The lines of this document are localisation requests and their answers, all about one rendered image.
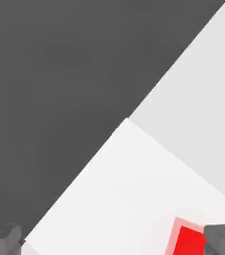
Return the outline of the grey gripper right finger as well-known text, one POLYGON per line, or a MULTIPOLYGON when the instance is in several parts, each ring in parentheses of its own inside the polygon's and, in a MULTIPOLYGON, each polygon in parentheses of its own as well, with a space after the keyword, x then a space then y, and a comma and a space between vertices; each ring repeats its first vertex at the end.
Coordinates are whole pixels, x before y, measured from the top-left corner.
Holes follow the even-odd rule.
POLYGON ((205 225, 204 255, 225 255, 225 224, 205 225))

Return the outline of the small red cube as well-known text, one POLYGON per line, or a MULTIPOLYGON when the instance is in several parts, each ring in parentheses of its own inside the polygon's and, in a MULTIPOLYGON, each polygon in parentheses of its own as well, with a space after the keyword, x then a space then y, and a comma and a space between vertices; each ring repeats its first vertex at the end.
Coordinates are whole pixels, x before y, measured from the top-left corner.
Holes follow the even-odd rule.
POLYGON ((204 226, 176 217, 164 255, 204 255, 204 226))

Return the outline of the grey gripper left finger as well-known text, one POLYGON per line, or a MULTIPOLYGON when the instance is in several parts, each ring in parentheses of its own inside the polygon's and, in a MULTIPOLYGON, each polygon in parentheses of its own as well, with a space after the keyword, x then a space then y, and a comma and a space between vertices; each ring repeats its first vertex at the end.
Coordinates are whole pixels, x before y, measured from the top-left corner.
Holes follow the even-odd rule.
POLYGON ((20 225, 0 224, 0 255, 21 255, 24 242, 20 225))

